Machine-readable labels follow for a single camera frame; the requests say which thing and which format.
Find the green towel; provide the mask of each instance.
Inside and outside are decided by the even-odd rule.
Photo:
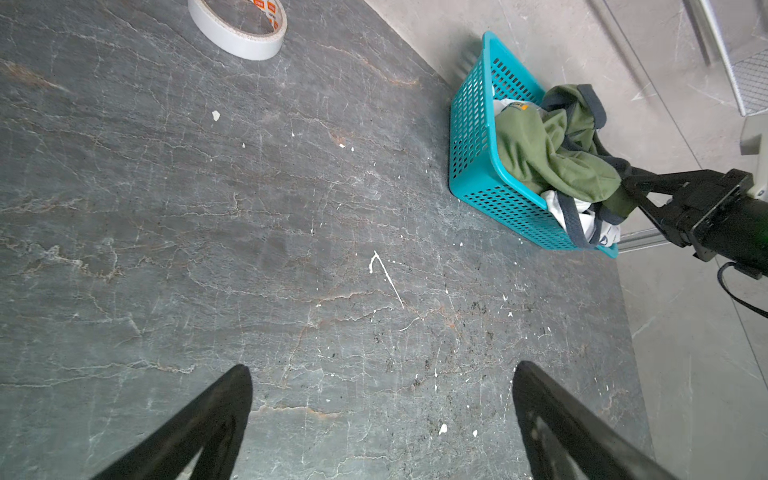
[[[513,177],[536,194],[559,190],[591,204],[606,200],[619,188],[621,178],[611,165],[588,153],[595,149],[594,122],[591,117],[580,118],[579,126],[584,128],[571,139],[587,151],[569,151],[562,147],[563,140],[578,127],[568,123],[564,109],[542,119],[535,109],[512,104],[496,117],[498,157]]]

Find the roll of tape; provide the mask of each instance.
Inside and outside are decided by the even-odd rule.
[[[247,60],[267,60],[283,46],[288,21],[280,0],[253,0],[270,20],[274,31],[265,35],[247,33],[226,23],[205,0],[187,0],[195,25],[222,50]]]

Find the gray marble table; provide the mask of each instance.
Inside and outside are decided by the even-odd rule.
[[[252,62],[181,0],[0,3],[0,477],[93,475],[238,362],[239,478],[526,478],[522,359],[649,452],[613,261],[450,194],[453,92],[362,0],[285,5]]]

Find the teal plastic basket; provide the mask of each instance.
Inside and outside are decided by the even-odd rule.
[[[482,39],[482,54],[451,103],[451,192],[540,247],[580,250],[547,211],[547,202],[498,159],[494,98],[540,104],[544,90],[496,35],[487,31]],[[596,250],[618,255],[617,245]]]

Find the white cloth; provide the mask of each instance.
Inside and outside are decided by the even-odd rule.
[[[538,114],[540,117],[544,117],[547,114],[547,111],[544,108],[540,108],[538,105],[533,103],[532,101],[520,101],[520,100],[512,100],[511,98],[502,98],[501,100],[494,100],[493,101],[493,116],[496,117],[498,114],[502,112],[507,106],[510,104],[516,104],[516,105],[527,105],[531,108],[535,108],[538,110]]]
[[[547,201],[547,210],[558,221],[563,230],[565,230],[565,218],[563,217],[563,210],[560,208],[560,202],[558,201],[557,192],[554,190],[547,190],[541,194],[541,198]],[[584,230],[584,236],[587,240],[592,238],[594,233],[594,212],[590,212],[587,209],[591,206],[590,203],[577,198],[574,199],[576,203],[576,210],[578,210],[578,217],[581,221],[581,228]],[[603,247],[610,247],[614,243],[618,242],[621,238],[621,228],[618,225],[611,225],[608,222],[603,222],[600,228],[600,242]]]

